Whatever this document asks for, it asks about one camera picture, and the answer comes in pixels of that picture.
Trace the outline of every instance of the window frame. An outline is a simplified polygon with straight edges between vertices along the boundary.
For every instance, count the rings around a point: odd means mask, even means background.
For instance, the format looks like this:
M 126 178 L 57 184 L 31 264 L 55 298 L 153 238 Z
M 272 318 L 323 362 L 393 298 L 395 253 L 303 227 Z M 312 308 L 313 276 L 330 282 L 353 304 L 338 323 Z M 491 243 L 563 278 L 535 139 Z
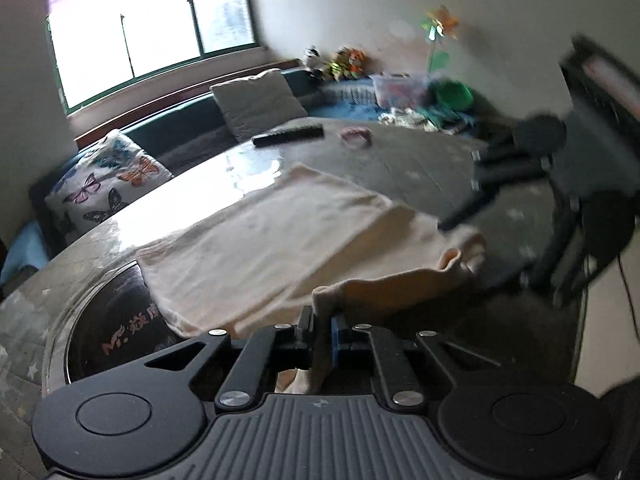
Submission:
M 247 10 L 249 13 L 249 21 L 250 21 L 250 25 L 251 25 L 251 32 L 252 32 L 252 37 L 254 38 L 253 43 L 246 43 L 246 44 L 242 44 L 242 45 L 236 45 L 236 46 L 232 46 L 229 48 L 223 48 L 221 50 L 215 50 L 213 52 L 204 52 L 204 43 L 202 41 L 202 34 L 200 32 L 200 26 L 198 25 L 198 19 L 196 16 L 196 9 L 195 9 L 195 4 L 193 3 L 193 0 L 188 0 L 190 9 L 191 9 L 191 20 L 193 23 L 193 28 L 194 31 L 196 33 L 196 41 L 198 43 L 198 51 L 200 53 L 199 56 L 197 57 L 192 57 L 191 59 L 186 59 L 184 61 L 180 61 L 178 63 L 174 63 L 172 65 L 169 66 L 165 66 L 163 68 L 159 68 L 157 70 L 154 70 L 152 72 L 146 73 L 144 75 L 140 75 L 140 76 L 133 76 L 133 78 L 126 80 L 123 83 L 120 83 L 119 85 L 113 86 L 111 88 L 106 89 L 103 92 L 100 92 L 99 94 L 96 94 L 95 96 L 82 101 L 81 103 L 69 107 L 67 101 L 66 101 L 66 95 L 65 95 L 65 90 L 62 86 L 62 78 L 60 77 L 60 71 L 58 69 L 58 61 L 56 58 L 56 49 L 55 46 L 53 44 L 53 37 L 51 35 L 51 26 L 49 23 L 49 17 L 47 16 L 46 18 L 46 32 L 47 32 L 47 43 L 49 43 L 49 51 L 50 51 L 50 57 L 52 60 L 52 64 L 53 64 L 53 72 L 54 72 L 54 78 L 56 80 L 56 86 L 58 87 L 58 95 L 60 97 L 60 102 L 62 103 L 62 106 L 64 108 L 65 111 L 65 115 L 69 116 L 74 112 L 77 112 L 78 110 L 80 110 L 81 108 L 84 108 L 85 106 L 88 106 L 92 103 L 95 103 L 96 101 L 103 99 L 113 93 L 118 92 L 119 90 L 123 90 L 135 83 L 139 83 L 141 81 L 144 81 L 146 79 L 149 79 L 153 76 L 162 74 L 164 72 L 169 72 L 170 70 L 175 70 L 176 68 L 181 68 L 183 66 L 187 66 L 193 63 L 198 63 L 200 61 L 204 61 L 207 59 L 212 59 L 213 57 L 218 57 L 218 56 L 224 56 L 225 54 L 231 54 L 233 52 L 241 52 L 243 50 L 249 50 L 250 48 L 256 48 L 258 46 L 260 46 L 260 41 L 257 35 L 257 29 L 255 27 L 255 14 L 254 14 L 254 9 L 252 7 L 252 3 L 251 0 L 246 0 L 247 2 Z M 125 43 L 127 40 L 127 37 L 124 33 L 124 30 L 122 31 L 124 38 L 125 38 Z M 127 45 L 127 55 L 129 54 L 129 47 Z

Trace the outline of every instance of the butterfly pillow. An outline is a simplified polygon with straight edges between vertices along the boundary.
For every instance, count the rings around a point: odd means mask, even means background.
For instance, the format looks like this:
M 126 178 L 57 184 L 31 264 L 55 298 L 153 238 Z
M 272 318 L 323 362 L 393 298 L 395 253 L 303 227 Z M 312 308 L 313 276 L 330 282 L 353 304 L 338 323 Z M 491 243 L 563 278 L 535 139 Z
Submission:
M 114 130 L 65 173 L 45 202 L 70 244 L 173 175 Z

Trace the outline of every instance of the floor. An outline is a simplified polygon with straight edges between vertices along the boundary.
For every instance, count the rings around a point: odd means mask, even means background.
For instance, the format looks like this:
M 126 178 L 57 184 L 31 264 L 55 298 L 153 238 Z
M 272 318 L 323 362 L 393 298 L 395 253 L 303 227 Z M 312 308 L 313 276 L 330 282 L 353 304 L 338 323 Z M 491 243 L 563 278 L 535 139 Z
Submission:
M 640 238 L 622 256 L 636 317 L 640 318 Z M 640 343 L 636 339 L 628 298 L 617 264 L 589 290 L 582 351 L 575 383 L 597 396 L 640 374 Z

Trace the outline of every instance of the butterfly print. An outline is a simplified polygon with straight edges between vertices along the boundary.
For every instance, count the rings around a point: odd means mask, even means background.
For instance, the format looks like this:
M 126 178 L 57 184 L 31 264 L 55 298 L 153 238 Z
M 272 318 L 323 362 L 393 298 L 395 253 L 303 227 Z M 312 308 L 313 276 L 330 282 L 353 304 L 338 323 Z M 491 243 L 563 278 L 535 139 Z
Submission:
M 84 213 L 82 218 L 89 222 L 96 222 L 97 224 L 104 222 L 107 218 L 112 217 L 118 211 L 126 208 L 129 204 L 122 201 L 120 193 L 113 187 L 111 188 L 108 196 L 109 210 L 108 211 L 89 211 Z
M 58 224 L 58 228 L 63 236 L 68 235 L 69 233 L 75 231 L 78 232 L 78 228 L 76 224 L 73 223 L 72 219 L 69 217 L 69 212 L 65 211 L 64 218 Z
M 74 176 L 78 172 L 78 168 L 73 167 L 69 171 L 65 173 L 65 175 L 57 182 L 57 184 L 53 187 L 53 192 L 60 192 L 62 186 L 65 185 L 65 182 L 69 180 L 72 176 Z
M 84 181 L 84 186 L 82 186 L 78 191 L 65 196 L 65 199 L 62 202 L 74 202 L 76 204 L 81 204 L 82 202 L 87 201 L 89 193 L 97 193 L 99 189 L 100 182 L 95 179 L 95 175 L 92 173 Z
M 96 158 L 92 164 L 100 168 L 110 168 L 111 170 L 116 170 L 126 166 L 131 157 L 133 156 L 133 152 L 127 149 L 127 145 L 121 140 L 117 139 L 113 143 L 113 151 L 105 156 L 100 156 Z
M 134 187 L 140 187 L 145 183 L 146 175 L 150 173 L 158 173 L 159 171 L 158 167 L 146 158 L 146 156 L 141 156 L 136 170 L 120 174 L 118 175 L 118 178 L 125 182 L 130 182 Z

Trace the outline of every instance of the white wall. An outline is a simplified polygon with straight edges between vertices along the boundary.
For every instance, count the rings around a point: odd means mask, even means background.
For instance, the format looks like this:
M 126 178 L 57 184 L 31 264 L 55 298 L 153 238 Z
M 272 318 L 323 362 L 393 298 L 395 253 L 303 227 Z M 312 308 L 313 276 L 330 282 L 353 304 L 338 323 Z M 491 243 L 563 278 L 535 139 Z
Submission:
M 0 238 L 32 215 L 28 187 L 76 152 L 54 83 L 44 0 L 0 0 Z
M 181 88 L 271 61 L 271 53 L 268 49 L 258 47 L 176 68 L 135 83 L 80 108 L 69 115 L 69 124 L 74 136 L 78 137 L 124 112 Z
M 254 0 L 261 38 L 277 55 L 301 57 L 310 44 L 324 54 L 362 46 L 391 71 L 425 67 L 420 22 L 440 4 L 462 22 L 449 48 L 450 75 L 504 113 L 570 108 L 558 60 L 576 32 L 640 72 L 640 0 Z

